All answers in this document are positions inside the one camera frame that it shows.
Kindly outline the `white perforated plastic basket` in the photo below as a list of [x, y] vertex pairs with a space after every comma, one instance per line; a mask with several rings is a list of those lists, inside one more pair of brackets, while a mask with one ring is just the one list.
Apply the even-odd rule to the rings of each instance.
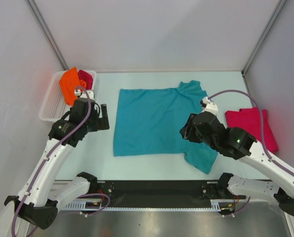
[[[55, 73], [51, 79], [51, 82], [48, 86], [46, 95], [44, 97], [41, 109], [39, 111], [39, 118], [42, 121], [55, 122], [60, 119], [66, 112], [70, 110], [72, 106], [69, 106], [65, 103], [64, 97], [61, 92], [59, 85], [59, 80], [66, 71], [59, 71]], [[93, 86], [94, 91], [96, 83], [96, 72], [91, 70], [84, 70], [93, 77]]]

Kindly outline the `teal t shirt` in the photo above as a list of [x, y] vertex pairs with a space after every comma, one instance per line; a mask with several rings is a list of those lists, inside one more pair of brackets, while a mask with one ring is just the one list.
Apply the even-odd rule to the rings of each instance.
[[218, 153], [209, 146], [184, 140], [180, 129], [190, 114], [202, 111], [207, 96], [199, 81], [176, 88], [121, 89], [113, 138], [116, 157], [183, 154], [190, 165], [210, 173]]

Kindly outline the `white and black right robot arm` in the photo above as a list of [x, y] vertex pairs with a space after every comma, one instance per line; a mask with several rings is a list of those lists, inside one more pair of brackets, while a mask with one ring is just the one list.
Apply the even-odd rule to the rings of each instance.
[[294, 168], [276, 156], [268, 158], [262, 144], [245, 130], [226, 128], [210, 112], [190, 114], [180, 130], [183, 139], [204, 143], [219, 154], [245, 163], [268, 180], [252, 180], [223, 173], [217, 182], [217, 193], [222, 198], [249, 196], [279, 206], [294, 217]]

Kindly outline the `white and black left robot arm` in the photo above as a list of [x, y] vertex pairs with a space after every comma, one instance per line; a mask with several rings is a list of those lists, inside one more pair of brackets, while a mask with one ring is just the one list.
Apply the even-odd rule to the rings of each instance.
[[48, 134], [44, 153], [24, 188], [15, 196], [8, 196], [5, 204], [14, 203], [17, 217], [45, 230], [57, 214], [74, 199], [98, 194], [97, 177], [81, 172], [52, 192], [51, 187], [68, 156], [89, 132], [110, 128], [106, 104], [78, 98], [59, 120], [53, 123]]

